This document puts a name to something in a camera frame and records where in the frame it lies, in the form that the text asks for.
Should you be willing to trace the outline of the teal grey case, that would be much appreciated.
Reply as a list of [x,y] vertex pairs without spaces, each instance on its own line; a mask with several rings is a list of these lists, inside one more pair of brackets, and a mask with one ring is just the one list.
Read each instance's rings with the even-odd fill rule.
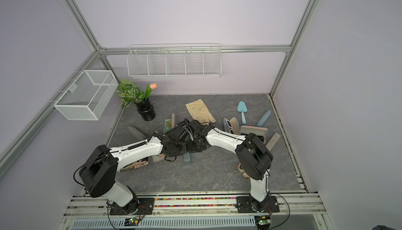
[[191,155],[190,155],[190,153],[187,152],[183,156],[184,156],[185,165],[190,165],[191,164]]

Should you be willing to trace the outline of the green glasses case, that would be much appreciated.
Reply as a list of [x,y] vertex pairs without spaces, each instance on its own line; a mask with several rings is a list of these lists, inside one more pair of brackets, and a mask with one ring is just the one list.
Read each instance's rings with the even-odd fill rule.
[[167,133],[173,128],[175,128],[177,126],[177,123],[178,123],[177,115],[173,113],[170,119],[165,120],[164,133]]

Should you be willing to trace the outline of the pink glasses case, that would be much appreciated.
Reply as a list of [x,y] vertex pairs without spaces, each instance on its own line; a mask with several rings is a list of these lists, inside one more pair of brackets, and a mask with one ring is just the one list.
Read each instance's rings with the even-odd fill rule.
[[153,155],[153,156],[152,156],[152,161],[153,161],[154,163],[163,161],[164,159],[165,159],[165,154],[158,154],[158,155]]

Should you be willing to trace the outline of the beige case brown sunglasses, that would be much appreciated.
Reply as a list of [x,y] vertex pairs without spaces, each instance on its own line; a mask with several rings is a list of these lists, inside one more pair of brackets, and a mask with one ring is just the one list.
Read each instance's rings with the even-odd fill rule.
[[131,164],[128,164],[128,165],[124,166],[123,168],[121,168],[119,171],[122,172],[122,171],[128,171],[128,170],[132,170],[132,169],[138,169],[138,168],[144,167],[148,164],[149,164],[149,158],[147,157],[147,158],[143,158],[139,161],[133,162]]

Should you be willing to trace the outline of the blue brown glasses case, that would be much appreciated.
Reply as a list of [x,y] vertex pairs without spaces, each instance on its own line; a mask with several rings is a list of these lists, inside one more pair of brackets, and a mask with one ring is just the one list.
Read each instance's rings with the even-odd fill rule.
[[256,123],[257,127],[263,127],[265,125],[265,123],[267,122],[267,120],[269,119],[269,117],[271,116],[272,111],[268,110]]

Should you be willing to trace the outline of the grey case red glasses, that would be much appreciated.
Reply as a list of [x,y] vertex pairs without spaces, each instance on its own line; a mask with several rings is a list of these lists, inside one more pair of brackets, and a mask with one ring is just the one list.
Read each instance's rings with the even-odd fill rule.
[[268,141],[268,143],[266,144],[266,148],[271,151],[273,149],[273,147],[275,146],[275,144],[277,143],[277,141],[281,138],[281,135],[278,133],[275,133],[271,139]]

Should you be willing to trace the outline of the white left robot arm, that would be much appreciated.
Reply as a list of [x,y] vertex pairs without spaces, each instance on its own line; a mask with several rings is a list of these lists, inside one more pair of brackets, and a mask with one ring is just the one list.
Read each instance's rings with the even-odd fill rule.
[[154,132],[137,143],[112,148],[98,146],[74,174],[79,175],[81,185],[92,198],[107,198],[112,202],[113,209],[123,214],[134,214],[143,207],[133,190],[116,180],[116,174],[150,156],[166,154],[168,157],[177,157],[193,139],[193,129],[185,120],[166,133]]

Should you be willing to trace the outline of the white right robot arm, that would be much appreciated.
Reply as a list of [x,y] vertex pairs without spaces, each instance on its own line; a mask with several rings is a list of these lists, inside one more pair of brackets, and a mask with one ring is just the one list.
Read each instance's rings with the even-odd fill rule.
[[248,196],[236,197],[239,213],[278,213],[277,197],[269,192],[268,179],[274,157],[263,142],[253,133],[234,135],[193,120],[186,125],[192,142],[199,148],[216,146],[236,154],[244,172],[250,177]]

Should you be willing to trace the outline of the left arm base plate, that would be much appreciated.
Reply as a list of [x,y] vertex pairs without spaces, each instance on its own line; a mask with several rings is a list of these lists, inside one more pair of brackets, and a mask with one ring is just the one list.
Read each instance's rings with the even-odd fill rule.
[[134,198],[126,206],[120,207],[113,203],[110,215],[151,215],[155,205],[155,198]]

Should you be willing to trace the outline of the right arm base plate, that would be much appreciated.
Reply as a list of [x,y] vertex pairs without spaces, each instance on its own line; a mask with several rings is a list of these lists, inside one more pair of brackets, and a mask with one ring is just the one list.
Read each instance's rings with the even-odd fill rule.
[[278,213],[280,211],[277,198],[268,195],[262,202],[252,196],[236,197],[235,207],[238,213]]

